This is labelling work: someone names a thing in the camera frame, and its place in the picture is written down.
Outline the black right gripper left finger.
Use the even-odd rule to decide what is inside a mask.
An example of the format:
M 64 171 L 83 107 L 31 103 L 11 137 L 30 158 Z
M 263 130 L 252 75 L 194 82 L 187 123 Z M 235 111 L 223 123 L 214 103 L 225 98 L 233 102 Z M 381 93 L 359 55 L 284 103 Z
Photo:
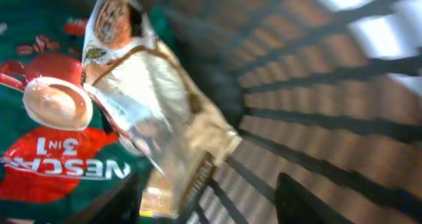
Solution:
M 131 173 L 62 224 L 139 223 L 139 177 Z

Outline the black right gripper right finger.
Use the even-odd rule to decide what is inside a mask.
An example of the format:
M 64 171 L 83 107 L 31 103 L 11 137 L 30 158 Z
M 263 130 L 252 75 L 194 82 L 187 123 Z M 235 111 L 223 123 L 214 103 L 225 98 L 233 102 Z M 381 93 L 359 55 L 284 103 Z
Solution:
M 352 224 L 287 173 L 280 173 L 275 191 L 279 224 Z

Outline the green Nescafe coffee bag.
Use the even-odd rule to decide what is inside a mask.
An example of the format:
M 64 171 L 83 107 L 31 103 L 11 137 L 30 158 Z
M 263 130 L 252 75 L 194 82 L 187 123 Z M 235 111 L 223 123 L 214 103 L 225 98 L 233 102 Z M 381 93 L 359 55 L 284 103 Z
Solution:
M 1 0 L 1 222 L 80 223 L 126 176 L 151 165 L 129 154 L 84 93 L 76 39 L 84 16 L 61 0 Z

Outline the beige cookie bag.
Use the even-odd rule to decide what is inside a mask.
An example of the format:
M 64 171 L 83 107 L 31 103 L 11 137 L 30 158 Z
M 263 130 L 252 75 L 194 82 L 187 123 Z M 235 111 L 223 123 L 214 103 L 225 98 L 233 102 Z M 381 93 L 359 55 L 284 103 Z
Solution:
M 176 218 L 241 142 L 159 38 L 137 0 L 97 0 L 86 25 L 83 88 L 120 143 L 154 166 L 142 216 Z

